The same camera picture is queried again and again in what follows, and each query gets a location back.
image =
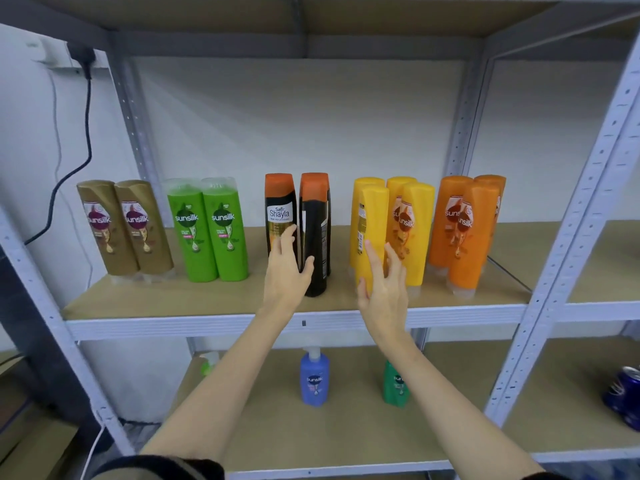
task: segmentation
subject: shelving unit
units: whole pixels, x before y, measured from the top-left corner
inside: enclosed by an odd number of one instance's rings
[[[640,361],[636,344],[622,337],[547,340],[558,321],[640,320],[639,256],[631,252],[639,223],[607,224],[640,153],[640,42],[632,41],[639,16],[640,0],[0,0],[0,23],[108,52],[140,177],[158,196],[161,172],[133,56],[464,60],[444,175],[469,171],[496,60],[625,59],[582,173],[568,182],[575,190],[562,222],[500,224],[492,249],[498,266],[487,266],[474,300],[459,302],[428,277],[408,316],[407,328],[518,324],[511,342],[428,344],[426,354],[540,461],[640,456],[637,434],[598,398],[621,365]],[[164,198],[158,202],[170,226]],[[238,335],[258,306],[266,267],[261,228],[247,229],[253,273],[245,282],[179,277],[117,287],[103,278],[64,310],[4,210],[0,231],[13,267],[124,454],[133,452],[131,443],[75,341]],[[345,229],[336,227],[332,242],[329,290],[306,299],[284,333],[364,330],[345,268]],[[270,354],[228,454],[235,477],[450,466],[414,404],[395,410],[380,400],[382,357],[375,349],[330,354],[349,366],[334,369],[332,397],[313,412],[313,435],[299,420],[309,412],[302,412],[297,380],[269,376],[275,370],[295,376],[300,352]],[[197,360],[181,397],[197,382]],[[243,454],[253,445],[261,453]]]

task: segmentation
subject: black plug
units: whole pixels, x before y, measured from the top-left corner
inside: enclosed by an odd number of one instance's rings
[[[91,65],[95,62],[95,51],[91,47],[74,42],[67,42],[67,50],[71,58],[82,67],[84,78],[90,80]]]

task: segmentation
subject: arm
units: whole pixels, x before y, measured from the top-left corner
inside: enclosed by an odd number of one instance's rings
[[[365,248],[373,271],[367,296],[358,284],[358,307],[373,339],[402,375],[453,468],[463,480],[520,480],[543,472],[528,453],[511,441],[462,395],[414,345],[405,331],[408,306],[406,268],[389,244],[389,274],[371,248]]]
[[[273,243],[264,301],[250,325],[149,440],[143,454],[220,461],[267,353],[311,282],[313,257],[298,272],[293,253],[295,229],[288,227]]]

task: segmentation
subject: black sleeve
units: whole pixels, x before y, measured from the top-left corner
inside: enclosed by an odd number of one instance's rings
[[[555,473],[542,472],[542,473],[533,474],[531,476],[523,478],[522,480],[569,480],[569,479],[567,477],[564,477],[562,475],[557,475]]]
[[[225,471],[212,460],[183,460],[168,456],[123,456],[94,473],[95,480],[224,480]]]

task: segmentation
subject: green shampoo bottle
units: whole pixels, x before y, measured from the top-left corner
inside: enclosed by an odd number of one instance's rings
[[[200,182],[192,178],[170,178],[164,182],[173,228],[184,256],[189,281],[213,281],[218,268],[213,254]]]
[[[382,395],[387,404],[404,408],[409,400],[409,388],[404,383],[400,373],[389,361],[385,364],[385,378],[382,387]]]
[[[232,177],[205,178],[202,193],[220,279],[245,280],[249,276],[249,261],[236,180]]]

